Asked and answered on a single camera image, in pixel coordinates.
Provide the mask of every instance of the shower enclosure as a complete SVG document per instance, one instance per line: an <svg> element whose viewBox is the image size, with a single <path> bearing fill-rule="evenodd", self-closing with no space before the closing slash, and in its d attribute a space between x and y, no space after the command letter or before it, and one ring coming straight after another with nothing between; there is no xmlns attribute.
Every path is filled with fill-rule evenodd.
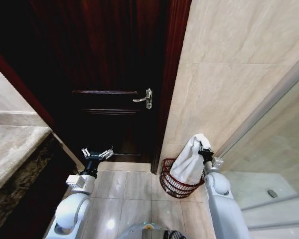
<svg viewBox="0 0 299 239"><path fill-rule="evenodd" d="M286 77L220 155L253 239L299 239L299 68Z"/></svg>

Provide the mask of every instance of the towel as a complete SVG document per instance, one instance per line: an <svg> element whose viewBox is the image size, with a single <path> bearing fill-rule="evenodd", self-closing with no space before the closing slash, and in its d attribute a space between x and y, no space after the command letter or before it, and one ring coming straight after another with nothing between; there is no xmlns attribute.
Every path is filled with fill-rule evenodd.
<svg viewBox="0 0 299 239"><path fill-rule="evenodd" d="M179 182L191 185L200 182L204 170L203 156L198 154L201 144L203 148L211 148L209 140L202 133L195 134L173 163L170 174Z"/></svg>

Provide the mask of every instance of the door handle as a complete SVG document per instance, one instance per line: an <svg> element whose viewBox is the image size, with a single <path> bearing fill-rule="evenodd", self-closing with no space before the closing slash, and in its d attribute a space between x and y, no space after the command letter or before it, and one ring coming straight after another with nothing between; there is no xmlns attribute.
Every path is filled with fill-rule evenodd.
<svg viewBox="0 0 299 239"><path fill-rule="evenodd" d="M153 91L150 88L148 88L146 90L146 97L141 99L133 99L133 102L139 103L142 101L146 101L146 109L151 109L152 98L153 98Z"/></svg>

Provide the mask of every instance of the beige marble wall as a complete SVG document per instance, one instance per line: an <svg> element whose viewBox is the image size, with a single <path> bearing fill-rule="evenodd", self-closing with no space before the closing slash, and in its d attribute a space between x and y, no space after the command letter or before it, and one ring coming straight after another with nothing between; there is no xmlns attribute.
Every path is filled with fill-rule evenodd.
<svg viewBox="0 0 299 239"><path fill-rule="evenodd" d="M299 59L299 0L193 0L161 160L217 151Z"/></svg>
<svg viewBox="0 0 299 239"><path fill-rule="evenodd" d="M0 111L34 112L18 91L0 72Z"/></svg>

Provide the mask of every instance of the red wire basket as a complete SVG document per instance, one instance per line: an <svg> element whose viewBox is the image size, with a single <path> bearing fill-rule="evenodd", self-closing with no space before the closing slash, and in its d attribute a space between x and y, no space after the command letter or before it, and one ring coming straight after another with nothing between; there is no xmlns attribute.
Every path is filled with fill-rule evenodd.
<svg viewBox="0 0 299 239"><path fill-rule="evenodd" d="M195 185L185 184L177 181L171 174L169 173L175 159L164 159L163 160L163 169L160 173L159 182L162 188L175 198L186 198L192 192L195 191L200 185L204 184L203 175L200 178L200 182Z"/></svg>

